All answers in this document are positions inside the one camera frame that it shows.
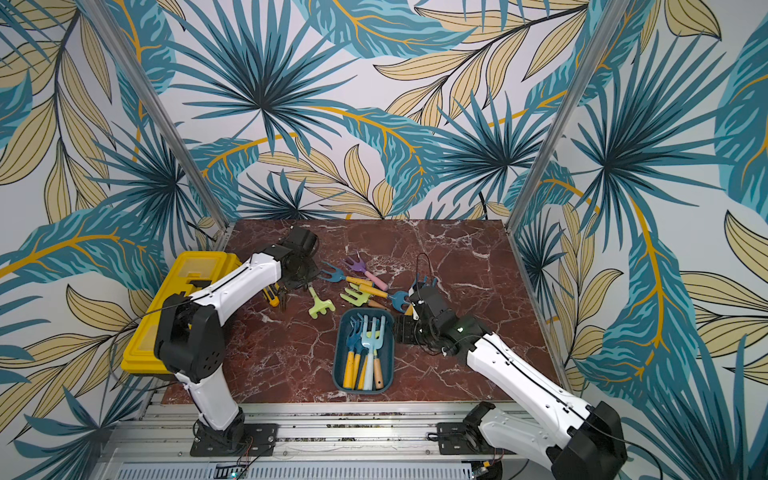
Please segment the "right metal corner post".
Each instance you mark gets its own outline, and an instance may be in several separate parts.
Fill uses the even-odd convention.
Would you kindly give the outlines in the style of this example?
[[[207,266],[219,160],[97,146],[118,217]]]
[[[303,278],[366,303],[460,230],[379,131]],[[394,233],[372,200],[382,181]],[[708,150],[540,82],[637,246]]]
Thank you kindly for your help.
[[[612,35],[628,4],[629,2],[627,0],[621,0],[610,1],[606,5],[604,14],[596,26],[594,35],[586,45],[584,60],[574,71],[572,82],[565,92],[563,101],[554,117],[547,136],[539,149],[535,161],[528,171],[526,182],[516,199],[514,208],[512,209],[505,226],[506,233],[510,238],[514,236],[520,225],[527,206],[535,195],[537,185],[541,181],[547,167],[547,162],[555,151],[557,142],[562,135],[567,121],[577,108],[589,81],[600,63],[601,56],[608,47]]]

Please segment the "green rake wooden handle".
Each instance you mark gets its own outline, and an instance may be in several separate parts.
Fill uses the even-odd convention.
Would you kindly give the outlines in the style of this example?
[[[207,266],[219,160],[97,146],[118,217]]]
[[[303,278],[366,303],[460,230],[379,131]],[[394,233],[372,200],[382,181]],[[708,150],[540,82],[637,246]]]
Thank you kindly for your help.
[[[336,310],[333,302],[331,300],[322,300],[312,286],[308,287],[308,291],[313,299],[313,305],[308,309],[308,313],[312,319],[317,319],[320,315],[325,315],[328,312],[334,312]]]

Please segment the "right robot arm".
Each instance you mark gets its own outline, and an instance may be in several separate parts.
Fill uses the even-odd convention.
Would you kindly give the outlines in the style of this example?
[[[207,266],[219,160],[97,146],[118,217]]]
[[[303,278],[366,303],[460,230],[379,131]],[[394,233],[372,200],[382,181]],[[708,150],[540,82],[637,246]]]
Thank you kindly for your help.
[[[591,405],[550,381],[472,315],[458,316],[434,286],[409,292],[416,341],[482,375],[522,407],[531,421],[489,402],[465,418],[470,435],[550,470],[556,479],[614,479],[628,459],[621,420],[605,402]]]

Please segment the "teal storage tray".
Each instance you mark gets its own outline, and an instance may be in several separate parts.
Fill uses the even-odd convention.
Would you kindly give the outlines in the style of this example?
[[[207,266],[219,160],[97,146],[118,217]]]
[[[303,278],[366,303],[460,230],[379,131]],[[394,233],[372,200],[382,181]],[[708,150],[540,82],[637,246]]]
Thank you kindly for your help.
[[[346,364],[347,352],[348,352],[346,341],[351,331],[350,322],[353,318],[359,317],[362,320],[362,324],[364,328],[365,315],[367,315],[368,317],[384,316],[386,319],[386,326],[385,326],[384,336],[383,336],[383,346],[378,351],[379,359],[381,361],[382,373],[383,373],[383,387],[379,390],[375,390],[373,388],[372,390],[366,391],[363,389],[362,376],[365,374],[365,363],[366,363],[366,356],[367,356],[367,350],[364,349],[362,362],[361,362],[361,374],[360,374],[358,389],[357,390],[345,389],[342,386],[342,383],[343,383],[345,364]],[[339,328],[338,328],[336,353],[335,353],[334,367],[332,372],[334,383],[340,391],[344,393],[375,395],[375,394],[383,393],[391,386],[394,378],[395,342],[394,342],[394,336],[393,336],[393,327],[394,327],[393,316],[389,312],[383,309],[353,308],[353,309],[347,310],[342,315],[339,323]]]

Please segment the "light blue fork rake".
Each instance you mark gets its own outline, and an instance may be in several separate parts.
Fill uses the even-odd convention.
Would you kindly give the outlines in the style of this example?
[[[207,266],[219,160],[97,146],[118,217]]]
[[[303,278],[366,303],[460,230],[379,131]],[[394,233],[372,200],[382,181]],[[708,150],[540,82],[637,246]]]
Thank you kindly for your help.
[[[376,351],[383,345],[385,326],[386,319],[384,316],[364,316],[364,329],[361,343],[363,348],[367,350],[365,374],[362,376],[363,389],[366,391],[372,390],[374,386]]]

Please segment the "teal claw rake yellow handle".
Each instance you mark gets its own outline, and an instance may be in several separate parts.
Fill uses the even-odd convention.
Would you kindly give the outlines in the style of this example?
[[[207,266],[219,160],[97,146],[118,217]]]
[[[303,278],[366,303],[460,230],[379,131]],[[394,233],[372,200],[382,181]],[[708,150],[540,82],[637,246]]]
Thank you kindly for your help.
[[[421,281],[415,281],[408,291],[396,291],[394,294],[389,295],[389,299],[392,306],[400,313],[406,314],[411,303],[409,295],[411,292],[415,292],[418,287],[423,286],[436,286],[439,279],[437,277],[424,276]]]

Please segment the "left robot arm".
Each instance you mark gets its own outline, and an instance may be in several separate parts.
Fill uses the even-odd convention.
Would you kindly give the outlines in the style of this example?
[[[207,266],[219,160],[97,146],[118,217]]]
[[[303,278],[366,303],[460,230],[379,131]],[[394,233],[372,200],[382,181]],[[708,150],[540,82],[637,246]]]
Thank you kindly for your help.
[[[154,355],[174,374],[198,410],[193,454],[233,455],[255,443],[246,437],[245,416],[227,385],[224,325],[263,289],[308,287],[318,276],[318,237],[293,227],[220,280],[189,294],[164,300]]]

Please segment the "yellow utility knife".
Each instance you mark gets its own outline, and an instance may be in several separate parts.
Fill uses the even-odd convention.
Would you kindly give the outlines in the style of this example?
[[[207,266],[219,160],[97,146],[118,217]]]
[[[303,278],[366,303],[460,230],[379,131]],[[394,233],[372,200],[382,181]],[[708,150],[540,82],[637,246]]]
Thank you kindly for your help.
[[[278,288],[275,286],[267,286],[262,290],[264,298],[267,300],[272,308],[276,308],[280,305],[280,297],[278,294]]]

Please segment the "aluminium rail frame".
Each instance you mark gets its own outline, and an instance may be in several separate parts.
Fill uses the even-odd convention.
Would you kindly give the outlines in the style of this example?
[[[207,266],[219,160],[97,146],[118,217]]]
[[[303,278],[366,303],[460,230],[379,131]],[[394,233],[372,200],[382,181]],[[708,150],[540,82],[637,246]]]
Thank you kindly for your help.
[[[442,422],[463,422],[479,402],[353,402],[246,404],[246,424],[278,425],[268,457],[191,457],[190,405],[153,403],[144,417],[118,426],[92,473],[94,479],[471,478],[473,465],[538,465],[514,452],[441,455],[427,439]],[[512,401],[494,406],[522,421],[533,418]]]

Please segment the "teal rake wooden handle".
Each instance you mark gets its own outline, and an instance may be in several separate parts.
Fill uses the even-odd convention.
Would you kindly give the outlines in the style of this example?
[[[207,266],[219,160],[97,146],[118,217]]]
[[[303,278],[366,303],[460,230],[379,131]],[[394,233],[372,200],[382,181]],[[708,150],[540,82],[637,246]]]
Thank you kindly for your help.
[[[383,373],[381,367],[381,361],[379,359],[378,351],[383,346],[383,334],[378,332],[375,334],[375,342],[373,347],[373,388],[379,390],[383,387]]]

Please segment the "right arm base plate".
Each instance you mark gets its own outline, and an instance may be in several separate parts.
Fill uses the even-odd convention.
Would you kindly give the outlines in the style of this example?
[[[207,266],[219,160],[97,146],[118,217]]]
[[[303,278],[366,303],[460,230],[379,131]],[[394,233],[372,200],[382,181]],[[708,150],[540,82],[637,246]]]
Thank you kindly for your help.
[[[442,422],[427,439],[438,444],[441,455],[501,455],[512,451],[492,447],[473,426],[463,422]]]

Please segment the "left metal corner post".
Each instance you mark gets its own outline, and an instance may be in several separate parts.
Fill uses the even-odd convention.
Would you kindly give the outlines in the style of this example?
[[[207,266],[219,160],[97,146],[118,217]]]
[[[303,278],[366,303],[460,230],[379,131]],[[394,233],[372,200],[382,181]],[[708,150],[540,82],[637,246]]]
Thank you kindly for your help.
[[[113,54],[117,65],[135,90],[138,100],[144,104],[148,116],[153,120],[154,125],[165,138],[170,150],[188,176],[189,183],[197,190],[209,216],[220,229],[227,230],[229,222],[223,214],[219,202],[206,185],[201,171],[197,168],[193,157],[172,122],[172,118],[162,105],[140,61],[135,58],[135,54],[129,48],[128,40],[120,32],[114,16],[103,1],[85,0],[82,1],[82,5],[85,13],[94,23],[96,32],[104,41],[107,49]]]

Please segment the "metal corner post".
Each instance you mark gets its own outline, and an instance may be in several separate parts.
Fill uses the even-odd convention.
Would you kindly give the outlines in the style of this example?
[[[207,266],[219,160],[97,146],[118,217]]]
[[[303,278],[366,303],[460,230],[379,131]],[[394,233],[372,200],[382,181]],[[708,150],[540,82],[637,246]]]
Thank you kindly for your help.
[[[170,150],[188,176],[189,183],[197,190],[209,216],[220,229],[227,230],[229,222],[223,214],[219,202],[206,185],[201,171],[197,168],[193,157],[172,122],[172,118],[162,105],[140,61],[135,58],[135,54],[129,48],[128,40],[120,32],[114,16],[103,1],[85,0],[82,1],[82,5],[85,13],[94,23],[96,32],[104,41],[107,49],[113,54],[117,65],[135,90],[138,100],[144,104],[148,116],[153,120],[154,125],[165,138]]]
[[[563,101],[554,117],[547,136],[539,149],[535,161],[528,171],[526,182],[516,199],[514,208],[512,209],[505,226],[506,233],[510,238],[514,236],[520,225],[527,206],[535,195],[537,185],[541,181],[547,167],[547,162],[555,151],[557,142],[562,135],[567,121],[577,108],[589,81],[600,63],[601,56],[608,47],[612,35],[628,4],[629,2],[627,0],[621,0],[610,1],[606,5],[604,14],[596,26],[594,35],[586,45],[584,60],[574,71],[572,82],[565,92]]]

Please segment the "yellow toolbox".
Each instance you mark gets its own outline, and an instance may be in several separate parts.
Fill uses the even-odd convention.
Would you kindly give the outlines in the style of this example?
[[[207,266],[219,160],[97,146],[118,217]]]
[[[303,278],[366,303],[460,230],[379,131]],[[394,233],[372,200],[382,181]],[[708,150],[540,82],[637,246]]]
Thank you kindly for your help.
[[[174,261],[145,316],[140,320],[131,340],[118,355],[124,372],[143,376],[169,376],[170,372],[155,357],[154,345],[165,300],[172,294],[190,296],[222,279],[242,265],[233,253],[219,251],[187,251]]]

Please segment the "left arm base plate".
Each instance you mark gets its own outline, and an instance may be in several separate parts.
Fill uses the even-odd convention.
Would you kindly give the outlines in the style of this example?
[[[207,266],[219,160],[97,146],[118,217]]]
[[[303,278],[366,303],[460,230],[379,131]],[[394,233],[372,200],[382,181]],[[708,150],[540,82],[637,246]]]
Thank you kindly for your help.
[[[197,421],[193,427],[194,440],[191,457],[241,457],[273,454],[278,425],[238,424],[217,431]]]

